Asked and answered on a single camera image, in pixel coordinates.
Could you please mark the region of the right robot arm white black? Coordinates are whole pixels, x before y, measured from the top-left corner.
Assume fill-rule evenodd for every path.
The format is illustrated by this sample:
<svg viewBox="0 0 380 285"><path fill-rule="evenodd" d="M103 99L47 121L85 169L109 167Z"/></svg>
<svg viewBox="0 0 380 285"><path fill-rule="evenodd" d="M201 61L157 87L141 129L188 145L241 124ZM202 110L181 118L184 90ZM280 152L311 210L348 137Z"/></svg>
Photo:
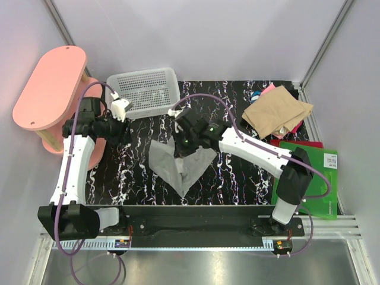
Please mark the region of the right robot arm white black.
<svg viewBox="0 0 380 285"><path fill-rule="evenodd" d="M190 108L169 110L168 115L175 124L176 157L189 156L199 148L210 148L246 160L277 178L277 201L269 221L262 229L258 226L254 229L262 235L279 236L290 230L290 221L313 178L305 150L298 147L290 151L259 140L249 140L231 124L222 120L208 122Z"/></svg>

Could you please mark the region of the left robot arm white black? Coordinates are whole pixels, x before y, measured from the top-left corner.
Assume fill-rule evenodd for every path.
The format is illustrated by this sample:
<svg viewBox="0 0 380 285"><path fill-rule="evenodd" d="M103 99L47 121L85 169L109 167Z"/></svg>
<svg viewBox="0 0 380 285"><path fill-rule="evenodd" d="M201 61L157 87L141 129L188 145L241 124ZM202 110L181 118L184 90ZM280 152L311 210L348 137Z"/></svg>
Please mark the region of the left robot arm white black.
<svg viewBox="0 0 380 285"><path fill-rule="evenodd" d="M128 220L120 208L95 210L86 206L86 177L97 140L116 146L132 141L126 117L132 103L115 99L107 110L102 110L102 103L100 98L83 98L78 112L62 127L64 153L59 179L49 204L37 212L37 218L55 242L94 239L107 228L122 235L128 229Z"/></svg>

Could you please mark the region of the grey t-shirt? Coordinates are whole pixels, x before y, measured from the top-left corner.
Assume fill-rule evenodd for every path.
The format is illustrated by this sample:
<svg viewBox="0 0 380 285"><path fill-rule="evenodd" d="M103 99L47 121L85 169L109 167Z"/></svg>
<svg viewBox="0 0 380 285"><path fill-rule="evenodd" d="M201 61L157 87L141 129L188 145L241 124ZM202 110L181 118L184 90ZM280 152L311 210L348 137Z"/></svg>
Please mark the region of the grey t-shirt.
<svg viewBox="0 0 380 285"><path fill-rule="evenodd" d="M170 138L166 144L152 140L148 152L148 165L183 198L212 164L217 153L202 147L183 158L174 157L174 153L173 138Z"/></svg>

